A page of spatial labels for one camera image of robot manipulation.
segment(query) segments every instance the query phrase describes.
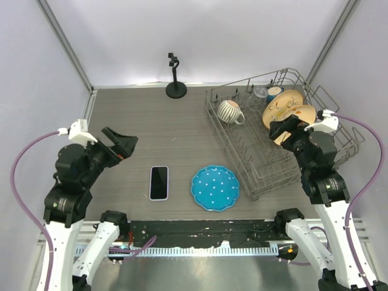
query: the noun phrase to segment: wire dish rack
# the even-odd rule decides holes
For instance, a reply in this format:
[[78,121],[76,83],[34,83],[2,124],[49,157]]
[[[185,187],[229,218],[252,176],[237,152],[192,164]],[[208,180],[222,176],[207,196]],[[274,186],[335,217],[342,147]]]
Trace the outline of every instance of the wire dish rack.
[[[252,106],[251,95],[256,86],[263,84],[298,90],[304,95],[304,103],[316,108],[337,112],[337,102],[318,86],[315,90],[301,74],[291,68],[254,76],[206,90],[205,107],[212,125],[218,133],[241,185],[249,197],[259,199],[264,193],[300,180],[300,170],[293,153],[282,149],[269,139],[269,130],[262,123],[266,104]],[[237,102],[245,116],[243,125],[226,124],[217,118],[219,104],[231,99]],[[355,127],[346,127],[341,121],[333,132],[338,153],[335,167],[344,164],[359,151],[365,137]]]

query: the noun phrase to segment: blue plate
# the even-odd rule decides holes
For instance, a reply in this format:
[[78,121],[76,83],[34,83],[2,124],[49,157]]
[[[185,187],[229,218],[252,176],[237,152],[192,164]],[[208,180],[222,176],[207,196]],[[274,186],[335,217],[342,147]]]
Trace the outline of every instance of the blue plate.
[[223,166],[207,166],[192,179],[192,195],[209,211],[224,211],[235,205],[239,182],[235,174]]

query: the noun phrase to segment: blue cup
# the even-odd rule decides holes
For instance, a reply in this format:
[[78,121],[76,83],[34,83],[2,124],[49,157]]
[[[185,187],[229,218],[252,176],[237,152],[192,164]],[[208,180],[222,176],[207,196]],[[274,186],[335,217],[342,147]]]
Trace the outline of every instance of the blue cup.
[[272,100],[276,98],[280,93],[284,92],[284,88],[281,87],[272,87],[268,89],[268,96],[266,99],[266,103],[270,103]]

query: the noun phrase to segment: beige plate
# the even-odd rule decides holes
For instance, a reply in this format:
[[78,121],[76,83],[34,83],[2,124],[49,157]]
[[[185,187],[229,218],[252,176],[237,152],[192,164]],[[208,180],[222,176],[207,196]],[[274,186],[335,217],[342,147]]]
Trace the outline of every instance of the beige plate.
[[269,129],[269,123],[271,121],[279,120],[279,117],[283,115],[284,112],[302,104],[303,95],[301,92],[296,90],[284,91],[268,104],[263,113],[263,124]]
[[[282,116],[279,117],[278,121],[285,120],[286,118],[290,117],[292,114],[295,114],[300,120],[303,120],[304,122],[308,124],[313,124],[315,122],[315,108],[311,105],[300,105],[292,108],[291,110],[283,113]],[[289,132],[283,132],[276,140],[273,142],[280,146],[280,144],[285,141],[287,138],[289,138],[291,133]]]

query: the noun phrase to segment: cup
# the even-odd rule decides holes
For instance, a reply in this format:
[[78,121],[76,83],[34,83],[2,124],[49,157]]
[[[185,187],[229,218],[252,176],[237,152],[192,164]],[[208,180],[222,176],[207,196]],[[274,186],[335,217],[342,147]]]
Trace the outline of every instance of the cup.
[[[241,122],[237,120],[240,116],[242,117]],[[236,124],[243,124],[245,121],[241,108],[235,101],[232,100],[224,100],[220,103],[217,110],[217,117],[226,123],[234,122]]]
[[280,93],[284,92],[284,88],[272,87],[268,89],[267,103],[271,102],[278,96]]
[[257,87],[253,90],[247,101],[247,106],[250,110],[261,112],[265,109],[268,90],[263,87]]

